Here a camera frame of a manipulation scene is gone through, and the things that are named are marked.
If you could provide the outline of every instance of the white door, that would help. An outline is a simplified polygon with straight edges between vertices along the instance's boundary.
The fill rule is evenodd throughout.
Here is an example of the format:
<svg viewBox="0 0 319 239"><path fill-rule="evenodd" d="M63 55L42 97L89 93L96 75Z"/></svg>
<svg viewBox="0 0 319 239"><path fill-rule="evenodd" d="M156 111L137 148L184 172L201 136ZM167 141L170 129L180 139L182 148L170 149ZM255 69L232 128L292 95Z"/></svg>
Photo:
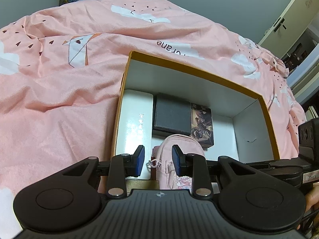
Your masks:
<svg viewBox="0 0 319 239"><path fill-rule="evenodd" d="M319 10L319 0L291 0L259 45L283 58Z"/></svg>

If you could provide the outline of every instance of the pink blanket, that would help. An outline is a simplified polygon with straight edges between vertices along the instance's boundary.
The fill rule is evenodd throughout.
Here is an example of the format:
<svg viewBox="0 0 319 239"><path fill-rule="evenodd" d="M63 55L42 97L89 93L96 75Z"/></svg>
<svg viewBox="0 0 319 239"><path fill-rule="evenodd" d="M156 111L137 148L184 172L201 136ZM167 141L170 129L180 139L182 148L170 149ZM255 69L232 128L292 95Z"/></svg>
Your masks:
<svg viewBox="0 0 319 239"><path fill-rule="evenodd" d="M86 0L49 8L0 30L0 238L20 230L12 200L23 187L87 156L109 158L132 50L261 94L281 157L297 156L305 114L283 78L288 70L251 40L167 0Z"/></svg>

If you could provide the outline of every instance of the white label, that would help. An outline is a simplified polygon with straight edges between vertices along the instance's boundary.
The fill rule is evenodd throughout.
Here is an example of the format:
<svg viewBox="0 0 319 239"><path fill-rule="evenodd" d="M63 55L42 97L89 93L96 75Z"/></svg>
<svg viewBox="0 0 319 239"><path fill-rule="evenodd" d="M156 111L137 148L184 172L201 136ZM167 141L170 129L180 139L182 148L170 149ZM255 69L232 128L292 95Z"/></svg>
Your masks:
<svg viewBox="0 0 319 239"><path fill-rule="evenodd" d="M307 172L303 174L302 183L313 182L319 179L319 170L313 172Z"/></svg>

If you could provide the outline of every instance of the pink pouch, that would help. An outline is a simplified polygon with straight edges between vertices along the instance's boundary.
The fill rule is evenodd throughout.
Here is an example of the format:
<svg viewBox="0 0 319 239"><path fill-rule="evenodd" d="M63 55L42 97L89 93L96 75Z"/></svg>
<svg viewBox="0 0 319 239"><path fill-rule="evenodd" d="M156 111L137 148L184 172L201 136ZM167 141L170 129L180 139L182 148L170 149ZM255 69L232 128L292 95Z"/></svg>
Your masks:
<svg viewBox="0 0 319 239"><path fill-rule="evenodd" d="M184 154L194 153L201 156L204 151L200 144L184 135L171 135L168 136L162 144L153 150L155 159L152 161L156 166L156 180L159 182L160 190L182 190L192 188L192 178L188 176L178 177L175 172L174 164L172 161L172 146L178 145Z"/></svg>

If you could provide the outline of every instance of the open cardboard box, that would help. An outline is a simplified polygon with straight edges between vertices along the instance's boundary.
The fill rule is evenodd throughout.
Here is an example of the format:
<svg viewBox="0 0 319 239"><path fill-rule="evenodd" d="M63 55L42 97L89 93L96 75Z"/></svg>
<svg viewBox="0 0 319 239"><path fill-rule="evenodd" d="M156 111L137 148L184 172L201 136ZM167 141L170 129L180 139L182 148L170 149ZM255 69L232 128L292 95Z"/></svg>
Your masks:
<svg viewBox="0 0 319 239"><path fill-rule="evenodd" d="M261 95L206 71L135 51L130 53L122 79L111 156L123 153L116 151L116 144L123 93L127 89L153 95L165 93L211 108L214 145L204 151L208 160L230 156L251 163L280 158L272 122ZM152 136L151 145L146 147L144 172L152 148L163 140ZM138 145L139 141L130 145L132 154Z"/></svg>

